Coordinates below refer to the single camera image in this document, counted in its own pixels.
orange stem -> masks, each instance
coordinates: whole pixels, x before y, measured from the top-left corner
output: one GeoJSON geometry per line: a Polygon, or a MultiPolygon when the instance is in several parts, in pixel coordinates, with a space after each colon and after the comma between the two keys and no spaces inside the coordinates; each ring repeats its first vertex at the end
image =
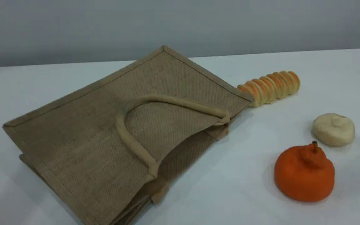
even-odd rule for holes
{"type": "Polygon", "coordinates": [[[318,143],[316,141],[313,141],[312,144],[313,144],[313,153],[317,153],[318,152],[318,143]]]}

jute bag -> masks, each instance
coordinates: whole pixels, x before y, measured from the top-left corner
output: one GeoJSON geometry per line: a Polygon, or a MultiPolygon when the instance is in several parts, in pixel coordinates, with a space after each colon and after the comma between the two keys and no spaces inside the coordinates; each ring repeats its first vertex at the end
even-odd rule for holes
{"type": "Polygon", "coordinates": [[[3,128],[84,224],[129,224],[252,101],[163,46],[3,128]]]}

white table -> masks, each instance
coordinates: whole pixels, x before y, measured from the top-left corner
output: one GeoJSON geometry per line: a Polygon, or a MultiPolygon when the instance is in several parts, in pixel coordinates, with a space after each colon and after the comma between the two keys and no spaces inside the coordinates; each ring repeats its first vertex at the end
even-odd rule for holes
{"type": "MultiPolygon", "coordinates": [[[[360,224],[360,49],[192,58],[236,86],[280,70],[301,79],[295,96],[249,108],[137,224],[360,224]],[[324,202],[291,201],[273,182],[276,157],[308,144],[312,121],[335,112],[356,126],[353,144],[321,145],[336,168],[324,202]]],[[[0,67],[0,225],[75,225],[78,218],[18,158],[1,126],[131,61],[0,67]]]]}

rope handle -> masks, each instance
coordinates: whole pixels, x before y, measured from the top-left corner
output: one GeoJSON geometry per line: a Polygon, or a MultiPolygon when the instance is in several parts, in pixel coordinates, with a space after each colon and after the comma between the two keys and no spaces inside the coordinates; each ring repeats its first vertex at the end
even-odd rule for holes
{"type": "Polygon", "coordinates": [[[230,114],[226,110],[205,106],[197,102],[192,102],[189,100],[167,96],[167,95],[149,94],[149,95],[137,97],[127,102],[126,105],[116,115],[117,132],[119,133],[119,136],[123,141],[123,143],[148,166],[148,172],[150,174],[148,180],[153,180],[158,177],[158,169],[160,162],[157,162],[156,159],[154,159],[154,157],[152,157],[151,154],[149,154],[149,152],[127,131],[126,126],[124,124],[126,114],[129,111],[136,108],[137,106],[140,106],[148,102],[169,103],[222,118],[220,121],[216,122],[214,126],[221,126],[229,123],[230,121],[230,114]]]}

twisted bread roll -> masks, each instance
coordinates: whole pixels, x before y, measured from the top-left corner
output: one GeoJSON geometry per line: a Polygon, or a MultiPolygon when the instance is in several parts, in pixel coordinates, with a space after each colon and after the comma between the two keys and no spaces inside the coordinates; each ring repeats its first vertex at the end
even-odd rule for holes
{"type": "Polygon", "coordinates": [[[294,72],[283,70],[252,79],[237,88],[254,96],[255,102],[250,107],[259,107],[272,103],[277,98],[283,99],[289,94],[295,94],[300,89],[300,80],[294,72]]]}

